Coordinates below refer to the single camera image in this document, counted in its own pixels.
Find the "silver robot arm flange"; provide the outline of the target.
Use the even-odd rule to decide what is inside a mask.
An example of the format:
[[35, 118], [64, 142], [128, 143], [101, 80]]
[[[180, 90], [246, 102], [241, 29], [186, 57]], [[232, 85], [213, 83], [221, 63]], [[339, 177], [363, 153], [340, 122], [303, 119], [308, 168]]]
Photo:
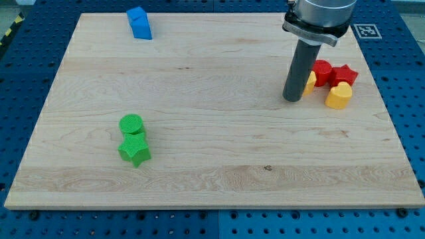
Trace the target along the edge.
[[293, 0], [282, 28], [311, 45], [335, 46], [348, 30], [356, 0]]

